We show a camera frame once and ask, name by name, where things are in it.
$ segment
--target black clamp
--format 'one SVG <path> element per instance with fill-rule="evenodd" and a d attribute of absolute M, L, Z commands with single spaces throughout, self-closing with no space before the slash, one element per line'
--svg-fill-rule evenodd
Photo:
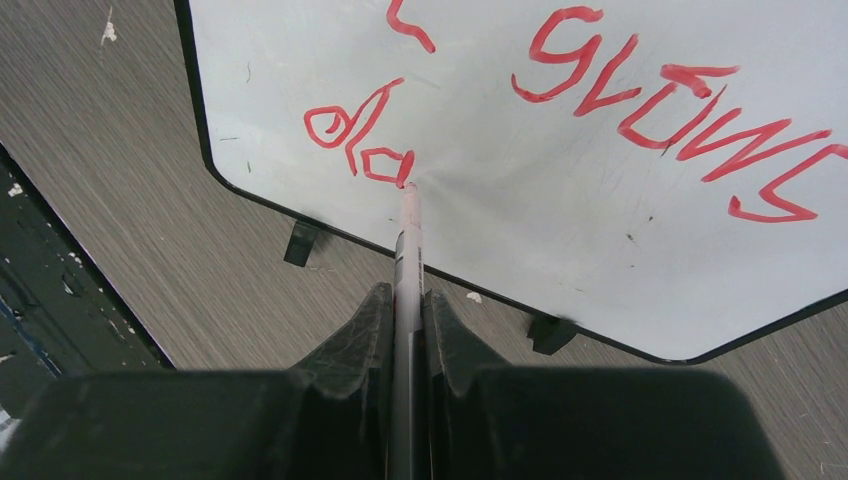
<path fill-rule="evenodd" d="M 317 238 L 318 227 L 302 220 L 296 221 L 283 260 L 298 267 L 305 267 L 306 261 L 309 260 L 309 253 L 312 252 L 312 247 L 315 246 Z"/>
<path fill-rule="evenodd" d="M 533 317 L 527 338 L 533 339 L 533 351 L 553 355 L 577 336 L 577 324 L 566 318 L 537 315 Z"/>

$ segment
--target whiteboard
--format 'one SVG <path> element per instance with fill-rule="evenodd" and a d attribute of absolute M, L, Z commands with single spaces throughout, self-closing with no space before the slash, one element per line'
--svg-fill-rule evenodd
<path fill-rule="evenodd" d="M 243 192 L 665 360 L 848 287 L 848 2 L 189 3 Z"/>

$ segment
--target white paint speck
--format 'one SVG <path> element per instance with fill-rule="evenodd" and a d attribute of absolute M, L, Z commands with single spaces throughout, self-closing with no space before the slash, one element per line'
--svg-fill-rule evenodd
<path fill-rule="evenodd" d="M 106 18 L 106 28 L 103 29 L 103 36 L 100 37 L 100 46 L 103 46 L 103 43 L 106 42 L 106 39 L 111 41 L 115 41 L 118 39 L 118 36 L 115 35 L 115 25 L 112 24 L 112 7 L 109 7 L 109 17 Z"/>
<path fill-rule="evenodd" d="M 22 193 L 24 193 L 24 189 L 23 189 L 23 188 L 21 188 L 21 186 L 20 186 L 20 185 L 18 185 L 17 183 L 15 183 L 14 185 L 12 185 L 12 189 L 11 189 L 11 190 L 9 190 L 9 196 L 10 196 L 10 197 L 15 197 L 15 196 L 18 196 L 18 195 L 20 195 L 20 194 L 22 194 Z"/>

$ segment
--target white pen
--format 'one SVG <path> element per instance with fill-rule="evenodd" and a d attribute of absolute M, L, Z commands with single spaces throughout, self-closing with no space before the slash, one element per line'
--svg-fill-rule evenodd
<path fill-rule="evenodd" d="M 401 231 L 395 248 L 395 347 L 392 378 L 389 476 L 429 479 L 430 443 L 425 397 L 427 352 L 421 320 L 424 264 L 421 201 L 414 183 L 404 187 Z"/>

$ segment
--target gray wood-grain floor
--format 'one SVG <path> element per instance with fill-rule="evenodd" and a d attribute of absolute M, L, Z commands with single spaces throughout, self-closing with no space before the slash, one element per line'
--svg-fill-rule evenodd
<path fill-rule="evenodd" d="M 110 7 L 118 40 L 101 36 Z M 390 259 L 325 238 L 282 262 L 293 221 L 229 193 L 198 148 L 169 0 L 0 0 L 0 142 L 181 368 L 291 365 L 347 320 Z M 534 354 L 521 312 L 427 278 L 516 363 L 646 362 L 578 337 Z M 749 396 L 787 476 L 848 478 L 848 308 L 699 367 Z"/>

